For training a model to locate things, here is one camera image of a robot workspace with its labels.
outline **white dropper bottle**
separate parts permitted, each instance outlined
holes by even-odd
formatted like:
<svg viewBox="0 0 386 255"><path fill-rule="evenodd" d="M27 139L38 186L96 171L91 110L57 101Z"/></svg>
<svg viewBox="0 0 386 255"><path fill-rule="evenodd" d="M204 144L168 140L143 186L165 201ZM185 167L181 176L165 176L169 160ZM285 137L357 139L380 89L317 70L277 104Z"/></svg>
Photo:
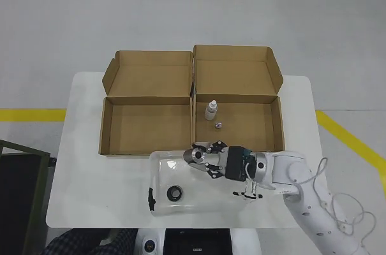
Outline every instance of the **white dropper bottle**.
<svg viewBox="0 0 386 255"><path fill-rule="evenodd" d="M207 108L205 108L205 115L204 115L205 119L212 120L216 116L217 110L218 110L217 102L215 100L212 100L207 105Z"/></svg>

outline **yellow floor line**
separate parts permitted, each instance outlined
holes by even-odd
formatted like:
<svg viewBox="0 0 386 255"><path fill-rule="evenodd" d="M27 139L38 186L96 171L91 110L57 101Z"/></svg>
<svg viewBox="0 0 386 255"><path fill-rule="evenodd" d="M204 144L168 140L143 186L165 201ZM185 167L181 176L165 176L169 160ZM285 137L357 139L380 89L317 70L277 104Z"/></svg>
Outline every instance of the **yellow floor line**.
<svg viewBox="0 0 386 255"><path fill-rule="evenodd" d="M322 111L316 111L316 118L319 125L377 169L386 199L386 160Z"/></svg>
<svg viewBox="0 0 386 255"><path fill-rule="evenodd" d="M0 122L63 122L66 109L0 109Z"/></svg>

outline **gray floor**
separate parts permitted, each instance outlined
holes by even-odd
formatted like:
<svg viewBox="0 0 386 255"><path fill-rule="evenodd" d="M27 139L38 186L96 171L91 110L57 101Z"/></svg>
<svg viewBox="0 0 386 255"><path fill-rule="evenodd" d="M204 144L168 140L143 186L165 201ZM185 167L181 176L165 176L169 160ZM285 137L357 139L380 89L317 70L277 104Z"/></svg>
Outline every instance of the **gray floor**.
<svg viewBox="0 0 386 255"><path fill-rule="evenodd" d="M104 71L116 50L199 43L272 47L283 74L309 77L316 109L386 159L386 0L0 1L0 108L65 108L74 74ZM57 156L62 128L1 122L0 138ZM386 254L377 170L320 137L329 187L376 213L367 248ZM260 240L264 254L318 254L299 229L262 229Z"/></svg>

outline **bottle cap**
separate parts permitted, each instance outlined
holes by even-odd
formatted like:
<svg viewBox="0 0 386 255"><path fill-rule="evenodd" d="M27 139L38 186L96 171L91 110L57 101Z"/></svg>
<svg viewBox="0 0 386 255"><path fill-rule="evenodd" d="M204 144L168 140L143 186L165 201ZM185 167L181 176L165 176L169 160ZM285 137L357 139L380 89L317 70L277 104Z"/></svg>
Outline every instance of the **bottle cap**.
<svg viewBox="0 0 386 255"><path fill-rule="evenodd" d="M210 108L211 108L211 109L217 108L217 101L212 100L211 103L210 103Z"/></svg>

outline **white table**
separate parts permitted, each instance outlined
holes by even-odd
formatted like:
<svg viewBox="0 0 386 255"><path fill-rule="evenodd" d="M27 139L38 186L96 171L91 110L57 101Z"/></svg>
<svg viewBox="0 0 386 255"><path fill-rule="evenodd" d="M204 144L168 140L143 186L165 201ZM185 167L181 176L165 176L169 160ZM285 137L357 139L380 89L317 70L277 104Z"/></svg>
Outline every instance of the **white table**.
<svg viewBox="0 0 386 255"><path fill-rule="evenodd" d="M147 195L148 157L98 155L103 73L77 73L72 82L47 212L53 228L296 228L280 195L264 195L238 214L154 217ZM311 84L284 76L279 92L287 150L306 155L316 171L322 148Z"/></svg>

